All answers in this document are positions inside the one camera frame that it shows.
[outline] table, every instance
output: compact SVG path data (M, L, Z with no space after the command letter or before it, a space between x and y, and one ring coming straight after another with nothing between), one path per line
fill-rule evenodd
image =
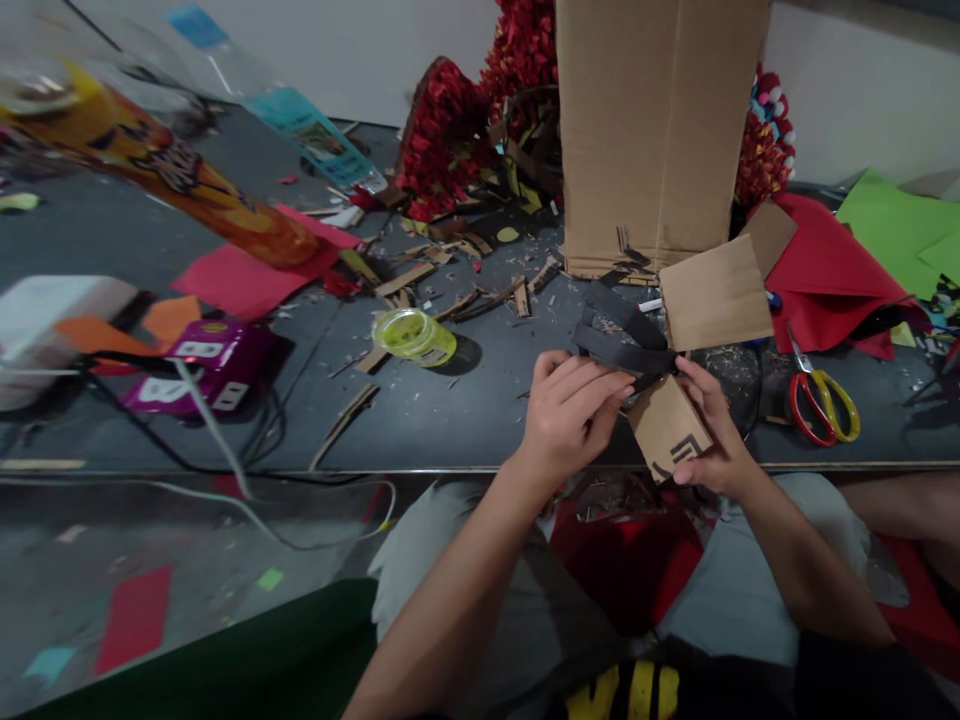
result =
M245 190L267 201L301 208L329 204L320 180L302 176L292 186L277 180L295 172L298 157L254 118L234 110L221 118L221 134L198 141L207 159ZM395 161L396 130L361 126L356 136L370 146L374 161L390 167ZM147 198L138 188L86 172L47 180L19 190L32 190L45 204L32 213L0 218L13 242L0 247L0 288L36 273L95 273L118 277L161 298L175 295L169 284L199 255L221 242L190 218ZM485 237L512 225L521 239L497 247L474 272L459 258L421 281L422 301L432 291L430 313L451 304L476 283L498 291L511 278L532 277L549 253L563 242L562 216L547 210L531 218L515 208L474 221ZM422 244L409 237L399 219L387 212L368 213L354 232L361 236L383 230L371 264L387 271L395 253ZM479 365L456 378L425 371L391 358L372 378L353 369L328 377L346 360L370 348L372 313L382 301L361 297L339 302L321 294L316 304L292 300L289 319L277 319L274 330L293 343L277 376L273 403L261 403L243 418L225 424L225 435L251 468L305 473L337 415L367 383L379 393L372 407L359 415L324 457L321 473L490 471L519 444L526 400L536 356L543 350L574 350L570 335L580 315L586 283L565 276L532 298L533 317L519 319L510 307L453 326L481 349ZM653 288L623 289L646 299ZM764 390L760 414L782 414L784 378L794 372L792 358L764 351ZM745 429L757 415L757 368L751 351L737 346L710 349L695 359L721 377L732 410ZM816 448L796 431L764 422L750 430L748 446L765 466L800 469L935 469L960 466L956 442L960 403L932 390L924 402L905 408L913 388L935 375L920 350L896 348L896 362L881 363L853 350L813 356L850 393L863 418L860 439L849 445ZM111 380L122 390L125 381ZM72 470L92 475L170 475L178 471L127 419L76 383L64 383L55 402L27 413L0 416L0 460L72 460ZM169 417L155 417L151 427L190 462L224 467L203 428L186 427ZM643 458L625 422L618 424L610 448L598 464L644 468Z

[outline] floor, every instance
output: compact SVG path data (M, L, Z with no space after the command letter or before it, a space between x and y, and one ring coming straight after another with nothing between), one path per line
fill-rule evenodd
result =
M394 517L433 479L394 478ZM212 478L176 482L198 490L224 489ZM376 486L255 484L261 498L257 512L282 537L298 545L347 541L297 552L271 540L231 505L108 483L0 484L0 576L5 578L0 583L5 641L0 717L98 677L98 661L101 667L110 664L101 655L109 654L104 635L111 614L116 616L112 622L123 622L122 608L112 608L111 597L131 579L165 576L161 569L167 566L172 570L167 607L135 607L135 622L159 613L160 645L145 659L341 578L363 577L385 537L351 541L376 530L385 517L389 493L378 494Z

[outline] orange paper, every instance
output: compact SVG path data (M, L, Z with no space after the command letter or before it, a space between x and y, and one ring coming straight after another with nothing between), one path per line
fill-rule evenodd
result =
M193 295L161 300L150 306L143 327L157 339L161 352L166 352L180 339L187 325L200 319L200 303Z
M160 351L144 342L130 337L125 332L117 330L110 323L97 317L83 316L61 320L56 325L57 331L63 335L74 350L89 355L101 350L125 352L131 355L157 357ZM120 364L111 360L101 360L108 364Z

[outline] purple box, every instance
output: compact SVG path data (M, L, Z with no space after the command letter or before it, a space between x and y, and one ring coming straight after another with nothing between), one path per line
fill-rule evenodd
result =
M164 357L195 363L194 379L210 409L215 415L227 415L240 406L277 340L269 330L246 323L197 320ZM124 396L123 404L135 413L199 415L186 383L179 379L148 376Z

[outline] scissors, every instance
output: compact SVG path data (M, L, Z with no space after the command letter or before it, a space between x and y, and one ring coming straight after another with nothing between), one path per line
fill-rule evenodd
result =
M832 447L837 444L838 440L840 442L853 442L860 436L860 413L857 412L857 406L853 404L853 400L851 400L846 391L837 384L836 380L827 375L823 370L813 369L810 358L808 358L805 353L800 352L800 346L797 345L797 341L794 339L793 332L790 330L789 325L787 326L787 334L790 335L793 354L797 359L797 366L800 368L800 372L790 380L790 410L793 412L794 422L797 424L797 427L800 428L800 432L820 447ZM820 393L822 407L821 403L817 402L816 398L814 398L813 391L810 389L810 378L813 378L813 382L816 384L817 390ZM814 414L817 416L817 421L823 427L826 439L814 434L804 422L798 403L801 390L810 403L810 407L813 408ZM847 415L850 418L849 433L844 433L840 427L840 423L837 421L837 412L833 405L833 394L836 394L836 396L840 398L840 401L847 410Z

